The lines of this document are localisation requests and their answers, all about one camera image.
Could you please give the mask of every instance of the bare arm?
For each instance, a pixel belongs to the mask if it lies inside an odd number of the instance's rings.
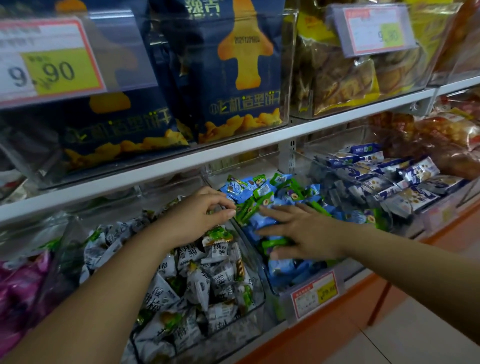
[[[10,363],[118,363],[147,292],[167,253],[225,223],[235,205],[204,188],[135,235],[7,356]],[[188,229],[182,225],[189,224]]]
[[[262,213],[284,224],[259,235],[288,236],[297,243],[275,249],[271,258],[352,257],[480,344],[480,265],[368,224],[327,218],[305,205]]]

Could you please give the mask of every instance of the plastic price tag holder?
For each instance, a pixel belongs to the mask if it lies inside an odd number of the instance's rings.
[[[340,296],[334,271],[291,294],[297,320],[301,320]]]
[[[0,108],[106,91],[79,18],[0,21]]]
[[[437,202],[422,212],[423,225],[428,235],[433,235],[458,217],[454,195]]]
[[[345,57],[417,47],[405,4],[329,5]]]

